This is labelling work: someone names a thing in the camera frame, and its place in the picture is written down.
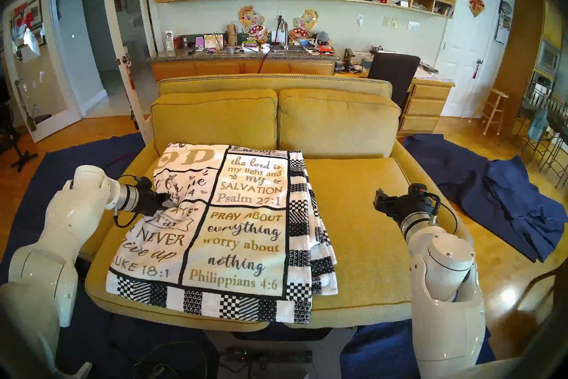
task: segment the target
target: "blanket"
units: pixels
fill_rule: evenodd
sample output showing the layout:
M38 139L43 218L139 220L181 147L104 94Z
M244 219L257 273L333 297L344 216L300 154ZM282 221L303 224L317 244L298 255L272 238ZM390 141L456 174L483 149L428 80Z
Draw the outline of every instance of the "blanket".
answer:
M555 249L568 216L529 182L519 156L490 161L439 134L409 136L403 145L448 199L530 261Z
M106 290L213 318L308 323L337 294L333 247L298 151L170 144L153 174L172 208L140 219Z

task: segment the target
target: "faucet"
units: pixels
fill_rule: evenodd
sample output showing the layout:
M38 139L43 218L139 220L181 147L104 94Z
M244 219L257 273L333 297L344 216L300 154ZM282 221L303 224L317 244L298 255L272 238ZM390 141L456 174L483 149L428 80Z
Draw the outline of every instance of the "faucet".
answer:
M284 50L288 50L288 23L286 23L284 20L282 20L282 24L281 24L281 28L282 28L282 32L284 32L284 44L282 44L282 47L284 48Z

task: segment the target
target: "back cushion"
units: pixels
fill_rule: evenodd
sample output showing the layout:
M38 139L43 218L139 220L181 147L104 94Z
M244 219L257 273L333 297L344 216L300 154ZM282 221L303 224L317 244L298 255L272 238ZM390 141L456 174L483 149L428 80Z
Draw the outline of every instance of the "back cushion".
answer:
M337 90L288 89L278 99L280 149L307 158L388 157L400 108L389 98Z
M156 149L162 154L170 142L275 149L277 106L269 89L167 94L152 105Z

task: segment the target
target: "sofa arm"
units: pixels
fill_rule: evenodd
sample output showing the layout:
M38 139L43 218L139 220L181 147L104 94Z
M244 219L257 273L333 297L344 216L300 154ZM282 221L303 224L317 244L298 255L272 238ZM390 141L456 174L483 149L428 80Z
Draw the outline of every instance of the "sofa arm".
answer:
M150 168L150 165L158 159L158 152L154 147L154 143L150 143L144 147L140 154L138 154L132 163L128 166L124 174L132 174L133 176L143 176ZM132 177L125 177L121 180L123 183L129 183L130 185L135 185L136 182ZM89 237L89 239L84 243L83 247L79 251L79 254L88 259L92 260L95 258L99 248L103 244L106 235L112 225L114 220L112 219L114 212L112 210L104 211L103 216L99 222L97 230Z
M458 229L456 231L456 235L463 238L473 246L473 236L471 235L469 230L465 227L464 223L461 221L456 211L454 211L454 209L452 208L446 197L444 197L444 195L440 192L440 190L438 189L436 184L432 181L430 176L426 174L426 171L422 169L422 167L418 164L418 162L414 159L414 157L411 156L408 151L406 151L406 148L403 147L399 141L396 141L394 143L390 157L392 157L399 163L404 174L406 175L406 178L410 181L410 183L423 183L428 187L429 192L433 192L434 194L440 197L442 203L445 204L448 208L450 208L452 212L456 215L456 219L458 221ZM443 206L438 212L438 223L449 234L451 234L456 227L456 222L454 218L448 212L448 210Z

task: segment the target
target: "wooden floor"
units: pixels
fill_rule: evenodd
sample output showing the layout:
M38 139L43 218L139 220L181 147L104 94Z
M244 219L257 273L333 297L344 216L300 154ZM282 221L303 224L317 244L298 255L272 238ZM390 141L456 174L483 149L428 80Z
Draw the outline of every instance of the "wooden floor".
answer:
M3 197L3 203L0 203L0 258L6 248L16 210L30 179L47 152L132 132L135 132L135 129L130 118L117 116L81 120L38 144L34 144L29 135L23 135L20 141L21 149L38 153L39 157L29 162L21 173L10 168L10 164L16 160L13 150L0 155L0 194ZM436 132L442 132L446 139L491 160L511 159L521 150L520 144L503 140L503 136L497 138L492 135L491 129L487 136L483 136L481 127L476 122L468 124L463 119L441 117ZM564 155L562 160L568 161L568 157ZM535 159L527 165L531 182L538 186L541 193L559 201L565 207L568 206L566 188L559 186L555 189L558 177L552 172L539 172L537 161L538 159ZM465 214L460 214L460 217L475 238L487 325L493 335L490 340L491 347L498 359L518 356L539 324L550 313L550 288L554 278L539 282L521 304L517 305L516 302L530 280L556 268L564 261L568 256L568 238L563 237L546 262L531 263Z

